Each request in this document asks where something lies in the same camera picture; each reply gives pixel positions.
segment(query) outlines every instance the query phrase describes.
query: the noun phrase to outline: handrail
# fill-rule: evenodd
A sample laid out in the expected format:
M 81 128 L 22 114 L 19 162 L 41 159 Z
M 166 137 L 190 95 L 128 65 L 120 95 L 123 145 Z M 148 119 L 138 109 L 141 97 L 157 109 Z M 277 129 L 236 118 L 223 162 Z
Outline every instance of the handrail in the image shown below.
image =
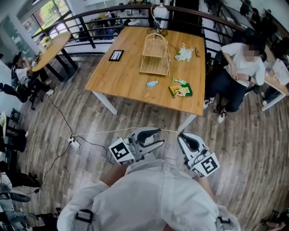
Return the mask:
M 234 20 L 234 22 L 238 25 L 238 26 L 242 26 L 240 24 L 240 22 L 238 21 L 238 19 L 236 18 L 236 16 L 228 9 L 228 6 L 226 6 L 224 3 L 222 3 L 222 7 L 226 10 L 226 13 Z
M 96 10 L 91 10 L 91 11 L 88 11 L 88 12 L 84 12 L 84 13 L 81 13 L 81 14 L 78 14 L 78 15 L 74 15 L 70 18 L 67 18 L 67 19 L 64 19 L 64 20 L 61 20 L 59 22 L 56 22 L 54 24 L 52 24 L 51 26 L 47 27 L 46 29 L 40 31 L 39 33 L 37 33 L 36 35 L 34 36 L 37 36 L 39 34 L 42 34 L 44 32 L 48 32 L 50 30 L 52 30 L 54 27 L 56 27 L 58 24 L 60 23 L 65 23 L 67 21 L 71 21 L 73 19 L 80 19 L 80 18 L 83 18 L 85 16 L 89 16 L 89 15 L 92 15 L 92 14 L 99 14 L 99 13 L 103 13 L 103 12 L 108 12 L 108 11 L 115 11 L 115 10 L 123 10 L 123 9 L 150 9 L 151 8 L 151 5 L 150 4 L 135 4 L 135 5 L 118 5 L 118 6 L 112 6 L 112 7 L 109 7 L 109 8 L 104 8 L 104 9 L 96 9 Z M 235 30 L 239 30 L 239 31 L 243 31 L 244 29 L 232 22 L 228 22 L 222 18 L 219 18 L 219 17 L 216 17 L 216 16 L 213 16 L 211 14 L 207 14 L 207 13 L 204 13 L 204 12 L 200 12 L 200 11 L 197 11 L 197 10 L 193 10 L 193 9 L 187 9 L 187 8 L 183 8 L 183 7 L 176 7 L 176 6 L 169 6 L 169 5 L 166 5 L 166 8 L 167 10 L 171 10 L 171 11 L 179 11 L 179 12 L 182 12 L 182 13 L 188 13 L 188 14 L 193 14 L 193 15 L 196 15 L 196 16 L 200 16 L 202 18 L 207 18 L 209 20 L 213 20 L 217 23 L 221 23 L 221 24 L 224 24 L 228 27 L 231 27 Z

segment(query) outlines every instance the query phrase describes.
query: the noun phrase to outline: black chair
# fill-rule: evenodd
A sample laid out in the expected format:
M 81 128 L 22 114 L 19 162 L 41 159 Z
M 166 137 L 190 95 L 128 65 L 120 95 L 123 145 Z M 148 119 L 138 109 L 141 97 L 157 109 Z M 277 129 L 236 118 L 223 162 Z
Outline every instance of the black chair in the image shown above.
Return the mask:
M 12 95 L 16 96 L 22 103 L 25 103 L 28 100 L 28 97 L 30 96 L 29 101 L 31 102 L 31 109 L 35 110 L 35 107 L 33 106 L 35 103 L 35 99 L 38 97 L 40 98 L 37 94 L 40 89 L 37 87 L 34 87 L 31 91 L 28 91 L 26 86 L 21 86 L 15 91 L 13 87 L 0 83 L 0 92 L 4 92 L 7 95 Z
M 47 214 L 39 214 L 35 215 L 33 213 L 29 213 L 29 216 L 37 221 L 39 218 L 43 220 L 43 226 L 33 227 L 33 231 L 57 231 L 57 220 L 61 212 L 61 208 L 56 208 L 57 213 L 47 213 Z

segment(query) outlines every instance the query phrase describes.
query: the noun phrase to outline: hand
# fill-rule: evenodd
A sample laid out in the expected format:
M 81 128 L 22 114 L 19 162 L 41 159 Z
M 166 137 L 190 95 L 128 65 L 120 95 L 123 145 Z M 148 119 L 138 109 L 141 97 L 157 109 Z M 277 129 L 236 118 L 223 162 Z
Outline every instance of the hand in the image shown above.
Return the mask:
M 285 227 L 285 223 L 281 222 L 280 225 L 278 226 L 279 230 L 282 230 Z
M 238 74 L 235 66 L 231 66 L 231 77 L 238 81 Z
M 242 81 L 249 81 L 249 76 L 246 74 L 238 74 L 238 79 Z

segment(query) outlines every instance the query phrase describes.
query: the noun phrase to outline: shoe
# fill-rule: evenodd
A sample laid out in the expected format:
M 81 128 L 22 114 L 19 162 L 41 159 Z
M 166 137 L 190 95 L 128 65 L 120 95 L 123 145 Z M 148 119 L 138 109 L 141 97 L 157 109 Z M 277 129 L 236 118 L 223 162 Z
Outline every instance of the shoe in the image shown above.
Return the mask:
M 211 103 L 214 103 L 215 100 L 216 100 L 216 97 L 213 100 L 211 100 L 210 98 L 205 99 L 203 109 L 206 109 Z
M 226 115 L 227 115 L 227 112 L 224 111 L 224 108 L 222 108 L 222 111 L 221 111 L 221 113 L 218 115 L 218 118 L 217 118 L 218 124 L 221 124 L 221 123 L 224 121 L 224 119 L 226 118 Z
M 50 89 L 48 92 L 46 92 L 46 95 L 50 96 L 50 95 L 53 95 L 54 93 L 54 90 Z
M 266 100 L 263 100 L 263 101 L 262 101 L 262 104 L 263 104 L 263 106 L 266 106 L 268 103 L 267 103 Z
M 44 82 L 44 84 L 45 84 L 46 86 L 50 85 L 51 83 L 52 83 L 52 80 L 51 80 L 51 79 Z

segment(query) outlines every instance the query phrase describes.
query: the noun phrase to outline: chair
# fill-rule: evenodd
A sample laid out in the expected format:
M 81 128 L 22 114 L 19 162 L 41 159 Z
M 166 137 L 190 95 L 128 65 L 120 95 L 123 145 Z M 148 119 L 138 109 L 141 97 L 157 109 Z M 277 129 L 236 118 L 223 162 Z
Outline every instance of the chair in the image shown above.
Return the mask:
M 30 97 L 29 101 L 31 102 L 31 109 L 35 110 L 35 107 L 33 106 L 35 103 L 35 99 L 38 97 L 40 98 L 37 93 L 40 89 L 37 89 L 34 87 L 31 91 L 28 91 L 27 87 L 25 85 L 19 87 L 17 91 L 13 89 L 13 87 L 0 83 L 0 92 L 4 92 L 7 95 L 16 96 L 22 103 L 25 103 L 28 100 L 28 97 Z

